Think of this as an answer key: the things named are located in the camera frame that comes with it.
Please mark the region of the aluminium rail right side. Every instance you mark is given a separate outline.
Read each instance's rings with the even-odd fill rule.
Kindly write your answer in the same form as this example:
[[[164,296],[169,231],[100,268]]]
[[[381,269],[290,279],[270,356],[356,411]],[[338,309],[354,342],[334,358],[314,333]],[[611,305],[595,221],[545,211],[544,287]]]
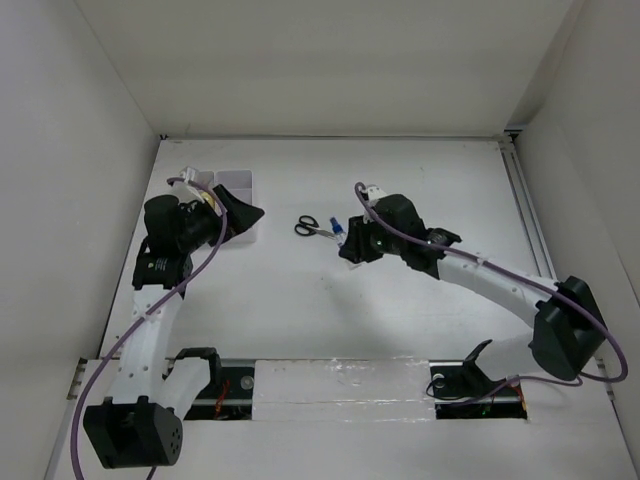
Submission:
[[[538,274],[556,278],[556,272],[524,177],[515,140],[520,130],[506,130],[496,137]]]

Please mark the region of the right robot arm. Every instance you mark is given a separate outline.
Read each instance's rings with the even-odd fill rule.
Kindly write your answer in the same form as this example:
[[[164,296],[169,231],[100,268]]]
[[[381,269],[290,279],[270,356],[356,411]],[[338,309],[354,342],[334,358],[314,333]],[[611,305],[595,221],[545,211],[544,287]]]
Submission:
[[[518,273],[461,249],[459,235],[425,225],[402,194],[386,194],[357,183],[364,212],[350,218],[339,255],[352,264],[399,257],[410,269],[467,289],[521,320],[528,333],[507,340],[481,341],[455,368],[453,377],[473,393],[542,371],[570,383],[608,341],[598,305],[588,284],[570,276],[563,281]]]

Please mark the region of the clear blue-capped glue bottle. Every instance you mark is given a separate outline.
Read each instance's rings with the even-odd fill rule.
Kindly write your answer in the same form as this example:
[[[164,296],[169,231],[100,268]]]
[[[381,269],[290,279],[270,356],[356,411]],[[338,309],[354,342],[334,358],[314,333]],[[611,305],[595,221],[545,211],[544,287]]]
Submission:
[[[330,224],[334,241],[338,246],[338,251],[341,251],[341,248],[345,245],[347,233],[344,231],[343,227],[335,216],[332,216],[330,218]],[[342,258],[342,260],[350,271],[355,270],[359,267],[359,264],[354,264],[353,262],[345,258]]]

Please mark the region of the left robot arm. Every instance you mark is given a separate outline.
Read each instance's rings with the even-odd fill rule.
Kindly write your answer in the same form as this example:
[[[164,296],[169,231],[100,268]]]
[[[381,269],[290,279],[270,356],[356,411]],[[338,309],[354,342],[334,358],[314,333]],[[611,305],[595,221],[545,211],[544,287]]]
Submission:
[[[222,387],[221,359],[213,347],[181,350],[167,363],[169,339],[188,285],[208,266],[191,256],[208,245],[213,253],[251,229],[263,209],[234,196],[223,185],[208,188],[171,178],[171,191],[143,206],[146,235],[132,278],[132,323],[103,359],[120,357],[104,400],[85,403],[83,390],[71,433],[72,468],[80,470],[78,440],[86,433],[106,469],[174,465],[181,453],[183,421],[198,395]]]

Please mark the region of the yellow highlighter body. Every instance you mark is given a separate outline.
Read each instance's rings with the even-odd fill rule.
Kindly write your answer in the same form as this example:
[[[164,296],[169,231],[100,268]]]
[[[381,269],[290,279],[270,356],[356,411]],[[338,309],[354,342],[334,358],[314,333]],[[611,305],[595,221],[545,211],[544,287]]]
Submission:
[[[217,201],[209,193],[201,192],[200,196],[214,211],[220,211]]]

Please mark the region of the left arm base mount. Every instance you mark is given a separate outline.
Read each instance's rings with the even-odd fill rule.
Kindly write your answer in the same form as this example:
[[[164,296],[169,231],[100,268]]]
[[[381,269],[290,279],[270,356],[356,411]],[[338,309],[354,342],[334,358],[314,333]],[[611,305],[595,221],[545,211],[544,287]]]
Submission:
[[[198,394],[185,420],[251,420],[255,364],[249,359],[223,359],[220,382],[210,383]]]

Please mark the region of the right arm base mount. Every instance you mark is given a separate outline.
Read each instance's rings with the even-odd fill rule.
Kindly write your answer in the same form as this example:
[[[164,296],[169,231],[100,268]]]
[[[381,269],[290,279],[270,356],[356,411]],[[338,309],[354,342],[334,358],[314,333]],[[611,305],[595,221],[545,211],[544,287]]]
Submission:
[[[430,364],[425,394],[434,400],[437,420],[528,418],[520,385],[505,385],[505,378],[491,380],[477,365],[490,343],[480,343],[463,360]]]

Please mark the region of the black-handled scissors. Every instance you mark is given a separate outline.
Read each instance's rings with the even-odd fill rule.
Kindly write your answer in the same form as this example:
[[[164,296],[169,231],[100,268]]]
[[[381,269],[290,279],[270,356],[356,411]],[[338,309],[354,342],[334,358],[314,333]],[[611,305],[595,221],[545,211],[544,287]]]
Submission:
[[[294,232],[301,237],[322,236],[325,238],[334,238],[331,231],[322,229],[318,221],[310,215],[301,215],[294,225]]]

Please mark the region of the white six-compartment organizer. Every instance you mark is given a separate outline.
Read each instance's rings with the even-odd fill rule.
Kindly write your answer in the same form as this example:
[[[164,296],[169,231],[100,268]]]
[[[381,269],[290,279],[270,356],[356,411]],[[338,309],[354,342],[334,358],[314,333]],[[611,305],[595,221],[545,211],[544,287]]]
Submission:
[[[197,179],[202,180],[210,188],[222,184],[238,200],[250,206],[254,205],[254,182],[251,170],[201,171]],[[228,245],[253,244],[256,239],[257,227],[254,226],[230,240]]]

